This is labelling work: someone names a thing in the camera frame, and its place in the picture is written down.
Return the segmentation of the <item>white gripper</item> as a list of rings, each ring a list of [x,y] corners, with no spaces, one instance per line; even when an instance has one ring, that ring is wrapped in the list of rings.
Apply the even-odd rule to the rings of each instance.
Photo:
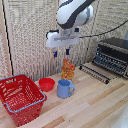
[[[56,48],[62,46],[75,45],[79,42],[79,29],[71,28],[66,30],[50,30],[46,34],[46,46]],[[66,49],[66,55],[69,55],[70,49]],[[57,50],[54,50],[54,58],[57,57]]]

